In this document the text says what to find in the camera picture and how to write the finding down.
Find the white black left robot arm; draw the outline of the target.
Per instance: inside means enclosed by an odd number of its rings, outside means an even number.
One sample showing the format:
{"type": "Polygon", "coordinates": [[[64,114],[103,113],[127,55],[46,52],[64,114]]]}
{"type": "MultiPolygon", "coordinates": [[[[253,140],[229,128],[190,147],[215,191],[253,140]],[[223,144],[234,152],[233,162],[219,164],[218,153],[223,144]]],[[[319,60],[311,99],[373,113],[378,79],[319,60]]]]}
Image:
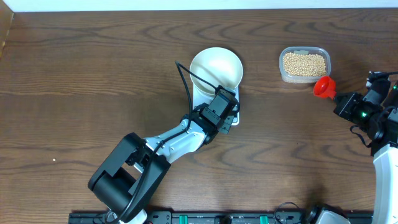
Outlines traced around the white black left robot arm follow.
{"type": "Polygon", "coordinates": [[[196,106],[175,128],[149,138],[124,136],[88,182],[110,210],[104,222],[143,223],[144,208],[171,164],[209,144],[217,134],[228,134],[239,110],[236,91],[218,86],[211,103],[196,106]]]}

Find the cream round bowl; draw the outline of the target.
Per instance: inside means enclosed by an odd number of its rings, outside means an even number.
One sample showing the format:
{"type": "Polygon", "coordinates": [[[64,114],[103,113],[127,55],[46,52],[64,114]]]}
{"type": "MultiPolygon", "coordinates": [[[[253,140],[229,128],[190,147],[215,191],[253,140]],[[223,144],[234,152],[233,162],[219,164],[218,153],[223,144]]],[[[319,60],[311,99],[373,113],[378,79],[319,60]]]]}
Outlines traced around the cream round bowl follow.
{"type": "Polygon", "coordinates": [[[214,87],[221,85],[235,91],[244,71],[239,57],[222,47],[210,47],[196,54],[189,70],[214,87]]]}

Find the clear container of soybeans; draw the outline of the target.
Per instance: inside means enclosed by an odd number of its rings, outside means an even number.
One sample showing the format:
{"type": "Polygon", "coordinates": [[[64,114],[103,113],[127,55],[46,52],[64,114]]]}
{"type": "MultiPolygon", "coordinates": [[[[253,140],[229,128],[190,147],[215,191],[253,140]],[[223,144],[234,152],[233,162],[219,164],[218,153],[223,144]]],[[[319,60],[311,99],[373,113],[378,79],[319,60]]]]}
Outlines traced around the clear container of soybeans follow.
{"type": "Polygon", "coordinates": [[[330,75],[330,55],[319,47],[287,47],[279,56],[279,70],[287,83],[316,83],[330,75]]]}

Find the red plastic measuring scoop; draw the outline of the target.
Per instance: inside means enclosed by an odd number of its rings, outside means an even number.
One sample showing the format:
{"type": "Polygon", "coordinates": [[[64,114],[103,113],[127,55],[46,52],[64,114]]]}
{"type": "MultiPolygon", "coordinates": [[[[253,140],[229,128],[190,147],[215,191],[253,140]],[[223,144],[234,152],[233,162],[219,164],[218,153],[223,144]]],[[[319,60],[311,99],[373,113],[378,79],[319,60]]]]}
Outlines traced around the red plastic measuring scoop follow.
{"type": "Polygon", "coordinates": [[[316,82],[313,94],[318,98],[330,98],[333,100],[336,96],[335,88],[335,81],[329,76],[325,76],[316,82]]]}

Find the brown cardboard panel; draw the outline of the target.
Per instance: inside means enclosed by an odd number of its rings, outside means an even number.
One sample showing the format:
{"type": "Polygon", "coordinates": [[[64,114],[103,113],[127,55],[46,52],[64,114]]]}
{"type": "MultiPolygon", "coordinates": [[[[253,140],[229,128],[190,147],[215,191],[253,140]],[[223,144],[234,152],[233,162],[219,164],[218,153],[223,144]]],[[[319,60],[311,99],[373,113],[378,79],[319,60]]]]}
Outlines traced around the brown cardboard panel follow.
{"type": "Polygon", "coordinates": [[[14,12],[1,0],[0,5],[0,55],[6,45],[6,40],[13,22],[14,12]]]}

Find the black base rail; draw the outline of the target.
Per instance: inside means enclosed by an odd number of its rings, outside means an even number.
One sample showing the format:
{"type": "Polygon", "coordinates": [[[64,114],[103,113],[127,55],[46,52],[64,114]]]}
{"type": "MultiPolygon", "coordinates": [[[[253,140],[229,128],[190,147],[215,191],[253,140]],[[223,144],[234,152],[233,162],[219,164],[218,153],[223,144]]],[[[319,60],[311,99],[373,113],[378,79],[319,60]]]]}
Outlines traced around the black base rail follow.
{"type": "Polygon", "coordinates": [[[324,203],[318,203],[308,210],[298,208],[292,202],[285,202],[274,211],[249,213],[206,213],[173,212],[153,210],[139,214],[132,223],[143,224],[265,224],[265,223],[365,223],[373,222],[371,212],[344,211],[324,203]]]}

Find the white digital kitchen scale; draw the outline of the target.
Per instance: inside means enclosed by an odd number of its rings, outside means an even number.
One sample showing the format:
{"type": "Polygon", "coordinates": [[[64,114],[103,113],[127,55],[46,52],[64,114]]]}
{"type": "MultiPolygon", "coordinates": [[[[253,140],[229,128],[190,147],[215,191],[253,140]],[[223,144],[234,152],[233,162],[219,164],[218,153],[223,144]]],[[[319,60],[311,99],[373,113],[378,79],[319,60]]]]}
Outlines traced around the white digital kitchen scale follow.
{"type": "MultiPolygon", "coordinates": [[[[202,103],[210,104],[215,97],[215,95],[209,95],[199,89],[197,86],[193,86],[193,108],[199,106],[202,103]]],[[[232,126],[237,126],[240,122],[240,114],[237,113],[234,115],[233,121],[231,123],[232,126]]]]}

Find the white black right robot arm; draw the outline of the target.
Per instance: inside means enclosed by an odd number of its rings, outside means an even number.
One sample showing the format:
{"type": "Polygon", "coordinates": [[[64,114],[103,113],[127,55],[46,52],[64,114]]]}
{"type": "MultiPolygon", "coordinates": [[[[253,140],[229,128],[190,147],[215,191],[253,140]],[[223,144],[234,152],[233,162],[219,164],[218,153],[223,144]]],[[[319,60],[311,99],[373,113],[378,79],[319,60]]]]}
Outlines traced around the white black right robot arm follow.
{"type": "Polygon", "coordinates": [[[376,171],[373,223],[397,223],[397,84],[374,82],[366,95],[337,93],[334,113],[351,121],[371,140],[376,171]]]}

